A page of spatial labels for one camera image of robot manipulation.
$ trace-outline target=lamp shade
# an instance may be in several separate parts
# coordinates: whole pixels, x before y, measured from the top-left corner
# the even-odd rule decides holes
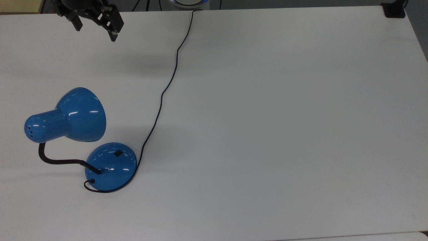
[[[82,87],[65,94],[54,110],[30,116],[24,127],[27,137],[36,143],[61,136],[94,142],[105,130],[106,115],[101,102],[94,93]]]

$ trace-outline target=white table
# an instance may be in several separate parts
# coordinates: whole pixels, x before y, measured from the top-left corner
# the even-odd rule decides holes
[[[0,237],[267,241],[428,229],[428,65],[408,19],[380,6],[195,13],[141,168],[85,190],[83,167],[43,163],[23,124],[74,87],[101,100],[94,143],[136,155],[190,12],[91,21],[0,16]]]

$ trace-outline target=robotic arm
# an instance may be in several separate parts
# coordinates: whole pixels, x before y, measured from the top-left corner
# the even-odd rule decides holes
[[[107,0],[52,0],[56,13],[69,20],[77,31],[82,28],[80,17],[89,18],[108,31],[111,41],[123,27],[119,10]]]

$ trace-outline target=blue lamp base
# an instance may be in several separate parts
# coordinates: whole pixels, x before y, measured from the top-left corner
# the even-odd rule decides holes
[[[96,174],[85,169],[87,180],[94,179],[91,186],[100,191],[116,190],[125,185],[137,168],[137,158],[126,145],[111,142],[96,148],[88,157],[87,163],[101,170]]]

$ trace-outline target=cable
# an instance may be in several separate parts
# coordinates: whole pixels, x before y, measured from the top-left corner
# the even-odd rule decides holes
[[[135,10],[135,8],[138,6],[138,4],[140,3],[140,0],[137,1],[137,3],[135,4],[134,8],[131,10],[131,12],[133,12]]]
[[[131,178],[129,179],[129,181],[128,181],[127,183],[125,183],[123,186],[121,186],[121,187],[119,187],[119,188],[116,188],[116,189],[114,189],[114,190],[109,190],[109,191],[101,191],[101,190],[94,190],[94,189],[90,189],[90,188],[88,188],[88,187],[86,186],[86,183],[88,183],[88,182],[89,182],[89,183],[95,183],[95,180],[94,180],[94,179],[86,180],[86,181],[84,182],[84,184],[83,184],[83,185],[85,186],[85,188],[86,188],[87,190],[89,190],[89,191],[91,191],[91,192],[95,192],[95,193],[111,193],[111,192],[114,192],[114,191],[117,191],[117,190],[119,190],[119,189],[124,188],[124,187],[125,187],[126,185],[128,185],[128,183],[130,183],[130,182],[132,181],[132,179],[134,178],[134,176],[135,176],[135,174],[137,173],[138,168],[139,168],[139,166],[140,166],[141,159],[143,158],[143,151],[144,151],[144,147],[146,146],[147,142],[149,141],[150,136],[152,135],[153,130],[154,130],[154,129],[155,129],[155,127],[156,127],[156,123],[158,123],[159,115],[161,114],[161,110],[162,110],[163,95],[165,94],[165,92],[167,91],[167,89],[169,88],[169,86],[171,85],[172,80],[174,79],[175,73],[177,72],[177,67],[178,67],[178,51],[179,51],[179,50],[181,49],[181,47],[183,46],[184,42],[185,42],[185,41],[186,41],[186,39],[187,39],[187,36],[189,36],[190,28],[192,27],[192,22],[193,22],[193,13],[194,13],[194,12],[197,12],[197,11],[202,11],[202,9],[198,9],[198,10],[193,10],[193,11],[192,11],[192,17],[190,18],[189,29],[187,30],[187,34],[186,34],[186,36],[184,37],[183,41],[181,42],[180,46],[178,47],[178,49],[177,49],[177,53],[175,54],[175,67],[174,67],[174,72],[172,73],[172,77],[171,77],[171,80],[169,81],[168,85],[165,87],[165,89],[162,91],[162,94],[160,95],[160,97],[161,97],[161,98],[160,98],[160,105],[159,105],[158,114],[156,115],[155,123],[153,124],[153,127],[152,127],[152,129],[150,130],[149,135],[147,135],[147,138],[146,138],[146,140],[144,141],[143,146],[141,147],[140,159],[138,160],[137,167],[136,167],[136,169],[135,169],[134,173],[132,174],[132,177],[131,177]]]
[[[140,0],[138,0],[137,1],[137,3],[135,4],[135,6],[134,6],[134,8],[132,9],[132,11],[131,12],[133,12],[136,8],[137,8],[137,6],[138,6],[138,4],[140,3]],[[146,12],[148,12],[149,11],[149,5],[150,5],[150,0],[147,0],[147,4],[146,4]]]
[[[150,5],[150,0],[147,0],[147,4],[146,4],[146,12],[149,11],[149,5]]]

